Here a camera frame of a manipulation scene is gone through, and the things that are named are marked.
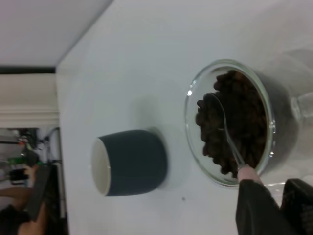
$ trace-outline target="spoon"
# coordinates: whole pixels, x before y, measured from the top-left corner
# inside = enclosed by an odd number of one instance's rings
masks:
[[[227,123],[226,123],[226,115],[225,115],[225,110],[223,105],[221,104],[220,100],[215,96],[213,93],[207,93],[205,95],[205,98],[207,100],[210,100],[214,108],[218,111],[218,114],[220,117],[223,117],[223,124],[224,124],[224,131],[226,134],[226,139],[227,142],[230,146],[230,149],[234,155],[235,161],[238,166],[238,180],[241,181],[242,179],[253,179],[257,180],[259,182],[262,182],[258,174],[255,172],[255,170],[250,167],[245,161],[243,160],[240,152],[238,151],[234,141],[232,140],[228,128],[227,128]]]

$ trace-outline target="glass jar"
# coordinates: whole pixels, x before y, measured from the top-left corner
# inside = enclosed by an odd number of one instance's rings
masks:
[[[221,174],[221,167],[214,164],[212,158],[202,154],[204,142],[200,139],[200,128],[195,123],[198,112],[197,101],[203,99],[206,93],[215,92],[213,84],[216,77],[230,70],[242,73],[251,81],[265,109],[267,140],[262,157],[256,166],[258,174],[274,170],[288,158],[298,139],[300,120],[305,113],[304,104],[308,106],[307,100],[313,95],[303,98],[302,94],[303,100],[301,97],[291,97],[289,91],[277,79],[234,60],[217,60],[197,74],[189,86],[185,101],[185,130],[189,147],[199,167],[208,177],[219,185],[236,188],[238,180],[232,178],[231,173]]]

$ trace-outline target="coffee bean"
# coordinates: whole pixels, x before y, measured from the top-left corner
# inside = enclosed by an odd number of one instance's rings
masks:
[[[205,114],[203,112],[198,112],[196,115],[196,124],[198,126],[203,126],[205,123]]]
[[[222,86],[223,86],[223,84],[221,82],[219,82],[219,81],[217,81],[213,85],[214,89],[217,90],[217,91],[219,91]]]
[[[204,131],[201,131],[201,140],[203,142],[206,142],[207,141],[207,133],[204,132]]]
[[[207,152],[209,155],[212,155],[212,156],[220,154],[220,152],[221,152],[220,145],[214,144],[211,142],[207,142]]]
[[[199,106],[199,108],[203,110],[205,109],[205,102],[203,100],[198,100],[197,105]]]
[[[208,153],[208,151],[207,151],[207,146],[206,146],[206,144],[205,144],[205,146],[203,147],[202,153],[203,153],[204,156],[209,155],[209,153]]]
[[[232,91],[234,93],[239,93],[240,94],[243,91],[241,84],[238,83],[238,82],[234,82],[233,83],[233,87],[232,87]]]
[[[267,119],[260,95],[252,82],[238,71],[230,70],[216,79],[215,94],[224,107],[228,132],[242,158],[256,167],[267,136]],[[237,164],[223,130],[224,118],[206,94],[197,104],[196,124],[205,142],[203,155],[212,157],[213,162],[221,166],[222,174],[232,172],[233,177],[237,177]]]
[[[217,77],[216,77],[216,80],[218,80],[219,82],[223,82],[223,81],[225,81],[225,80],[227,80],[227,79],[230,79],[231,77],[232,77],[231,74],[225,73],[225,74],[222,74],[222,75],[217,76]]]
[[[219,131],[214,131],[210,135],[208,135],[208,141],[211,143],[220,143],[222,141],[221,135]]]

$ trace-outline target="white table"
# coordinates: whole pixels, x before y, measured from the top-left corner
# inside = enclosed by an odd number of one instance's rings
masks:
[[[291,2],[113,2],[57,67],[72,235],[237,234],[238,192],[214,184],[192,159],[184,100],[196,73],[216,59],[258,67],[304,43],[299,34],[310,40],[311,3]],[[161,131],[168,145],[166,182],[139,196],[100,195],[89,166],[95,138],[150,127]]]

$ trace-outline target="dark gray cup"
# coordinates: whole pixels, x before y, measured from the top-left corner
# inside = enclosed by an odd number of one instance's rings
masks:
[[[147,193],[165,179],[167,156],[159,137],[143,130],[97,138],[91,168],[95,185],[104,196]]]

